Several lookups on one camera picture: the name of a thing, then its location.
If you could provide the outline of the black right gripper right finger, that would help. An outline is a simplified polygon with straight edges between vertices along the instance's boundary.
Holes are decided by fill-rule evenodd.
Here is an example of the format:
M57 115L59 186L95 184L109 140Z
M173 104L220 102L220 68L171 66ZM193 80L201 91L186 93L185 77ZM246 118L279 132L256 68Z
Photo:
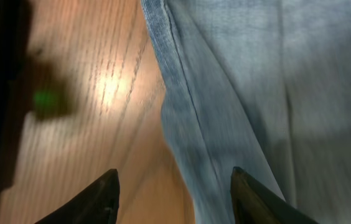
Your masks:
M230 194L236 224L316 224L240 167L233 168Z

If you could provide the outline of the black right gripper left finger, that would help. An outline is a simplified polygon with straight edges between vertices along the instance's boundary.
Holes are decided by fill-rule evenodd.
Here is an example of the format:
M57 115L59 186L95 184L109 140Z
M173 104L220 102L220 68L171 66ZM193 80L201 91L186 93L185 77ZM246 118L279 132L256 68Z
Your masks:
M116 224L119 195L118 171L110 169L37 224Z

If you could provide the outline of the light blue denim jeans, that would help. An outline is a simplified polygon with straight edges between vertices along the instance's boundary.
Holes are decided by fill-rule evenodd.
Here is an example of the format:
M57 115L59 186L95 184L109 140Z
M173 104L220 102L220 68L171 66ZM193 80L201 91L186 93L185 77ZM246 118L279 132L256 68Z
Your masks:
M141 5L195 221L235 221L238 166L313 220L351 223L351 0Z

